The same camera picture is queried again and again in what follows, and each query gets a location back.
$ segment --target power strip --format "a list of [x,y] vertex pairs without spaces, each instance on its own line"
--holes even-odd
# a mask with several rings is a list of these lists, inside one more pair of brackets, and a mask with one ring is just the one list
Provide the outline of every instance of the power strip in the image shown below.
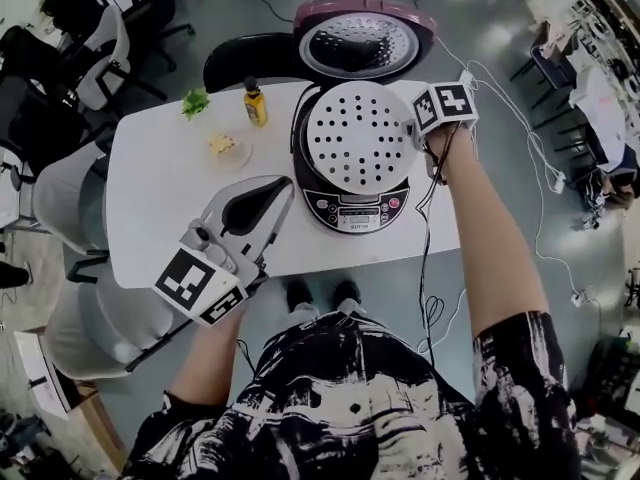
[[463,84],[467,89],[470,89],[471,82],[473,82],[473,75],[470,71],[463,69],[462,73],[460,73],[460,78],[458,78],[458,82]]

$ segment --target black chair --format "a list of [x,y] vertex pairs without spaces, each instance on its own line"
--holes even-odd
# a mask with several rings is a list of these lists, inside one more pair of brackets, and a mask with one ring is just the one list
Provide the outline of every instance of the black chair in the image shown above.
[[[53,18],[54,25],[71,34],[82,43],[98,26],[107,0],[45,0],[42,11]],[[122,17],[131,42],[130,61],[134,69],[139,66],[149,51],[155,51],[176,69],[175,61],[164,51],[161,41],[181,31],[195,34],[191,24],[166,28],[175,15],[175,0],[131,0]]]
[[63,56],[28,30],[19,26],[8,29],[0,39],[0,56],[5,75],[35,80],[49,96],[77,105],[70,89],[73,81],[61,70]]
[[209,93],[256,78],[299,78],[293,35],[283,32],[238,37],[216,47],[204,65]]
[[[552,58],[550,59],[546,59],[542,56],[540,49],[547,42],[547,37],[548,30],[545,28],[531,46],[531,58],[510,78],[510,80],[513,81],[517,76],[525,74],[534,66],[536,66],[540,73],[544,75],[544,78],[539,82],[539,85],[547,82],[550,87],[533,104],[531,110],[537,108],[542,102],[547,100],[554,91],[565,87],[573,87],[576,83],[577,73],[564,54],[554,52],[554,55],[552,55]],[[561,108],[567,102],[568,98],[563,100],[557,108]]]
[[580,124],[577,126],[573,126],[572,128],[562,130],[561,132],[559,132],[559,134],[566,135],[568,133],[571,133],[573,131],[578,131],[578,130],[582,131],[582,135],[579,140],[572,141],[571,144],[567,146],[563,146],[561,148],[555,148],[554,151],[561,152],[561,151],[568,151],[570,149],[582,148],[584,149],[584,151],[574,156],[573,157],[574,160],[582,156],[591,155],[593,157],[593,160],[597,164],[606,164],[609,161],[607,159],[607,155],[605,154],[604,150],[602,149],[602,146],[600,145],[600,140],[598,139],[596,132],[593,130],[593,128],[591,128],[591,126],[588,123]]
[[[85,143],[103,129],[90,133]],[[14,186],[18,183],[17,189],[20,183],[32,183],[45,167],[76,151],[87,131],[87,121],[71,107],[23,78],[0,72],[0,147],[13,152],[33,174],[23,176],[14,171],[12,181]]]
[[162,47],[162,41],[178,32],[190,36],[195,30],[190,23],[166,28],[176,12],[175,0],[134,0],[134,6],[123,14],[127,33],[131,38],[131,59],[142,62],[149,51],[154,51],[168,64],[169,71],[176,70],[176,62]]

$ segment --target yellow bottle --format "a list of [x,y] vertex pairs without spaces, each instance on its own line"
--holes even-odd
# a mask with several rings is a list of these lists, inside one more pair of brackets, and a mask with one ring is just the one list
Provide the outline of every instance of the yellow bottle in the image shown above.
[[247,94],[244,95],[244,106],[249,114],[249,119],[255,126],[264,126],[269,120],[267,115],[267,102],[264,94],[260,92],[258,81],[255,77],[248,76],[244,79],[244,88]]

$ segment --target white plate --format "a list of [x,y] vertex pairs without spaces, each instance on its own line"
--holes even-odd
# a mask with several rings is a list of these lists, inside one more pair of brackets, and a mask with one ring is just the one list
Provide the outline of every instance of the white plate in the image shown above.
[[414,118],[392,91],[374,82],[346,82],[316,103],[307,127],[315,168],[354,194],[391,190],[408,175],[418,152],[407,125]]

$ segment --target gray floor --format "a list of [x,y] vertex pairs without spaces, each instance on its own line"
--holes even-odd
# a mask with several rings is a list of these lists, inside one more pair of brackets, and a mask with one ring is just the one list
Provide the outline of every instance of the gray floor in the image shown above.
[[[283,16],[293,17],[297,5],[306,0],[270,1]],[[142,75],[166,91],[171,99],[179,99],[188,89],[202,85],[201,73],[206,57],[221,42],[244,34],[291,30],[289,24],[278,21],[257,0],[178,0],[178,6],[176,22],[190,21],[197,35],[189,38],[185,34],[167,41],[168,51],[178,61],[177,72],[164,73],[162,61],[152,58]],[[533,40],[533,33],[528,29],[530,15],[521,1],[421,0],[421,7],[438,22],[440,37],[449,48],[465,60],[475,58],[484,63],[520,108],[528,109],[544,90],[537,84],[539,75],[533,72],[514,84],[508,81],[509,74],[526,60]],[[456,62],[437,45],[407,78],[437,82],[457,79],[459,73]],[[556,99],[536,110],[530,118],[540,120],[551,115],[560,99],[556,95]],[[135,88],[128,90],[121,101],[130,111],[156,104]],[[480,160],[533,244],[540,218],[540,195],[522,126],[487,89],[479,92],[476,101],[481,116],[478,123]],[[559,138],[555,132],[567,125],[571,125],[571,121],[561,122],[558,127],[546,127],[541,135],[550,151],[549,160],[568,172],[570,154],[557,156],[552,152],[553,144],[557,147],[566,143],[567,139]],[[622,239],[615,220],[598,231],[576,230],[582,208],[574,192],[565,191],[556,196],[545,188],[545,204],[544,228],[539,243],[541,252],[565,258],[572,267],[577,287],[588,287],[589,295],[597,296],[603,307],[600,318],[596,305],[573,306],[565,267],[554,261],[536,259],[553,308],[569,378],[576,379],[583,374],[599,333],[617,329],[619,311],[615,308],[619,307],[624,282]],[[420,260],[415,258],[344,272],[319,273],[307,276],[307,280],[326,307],[326,298],[336,282],[345,276],[352,277],[362,290],[369,314],[388,324],[402,338],[417,344],[423,337],[417,303],[419,275]],[[446,302],[445,315],[434,329],[437,339],[444,333],[463,286],[460,252],[430,256],[426,280],[427,294],[438,295]],[[254,361],[273,332],[278,315],[284,311],[280,282],[272,280],[261,289],[243,323],[241,337],[249,344]],[[127,446],[132,446],[145,416],[160,406],[162,390],[168,387],[185,357],[192,333],[193,329],[184,332],[130,377],[99,383],[105,406]],[[463,300],[450,336],[436,349],[435,357],[444,377],[473,398],[471,352],[469,318],[466,300]],[[248,382],[249,375],[249,368],[238,354],[232,396]]]

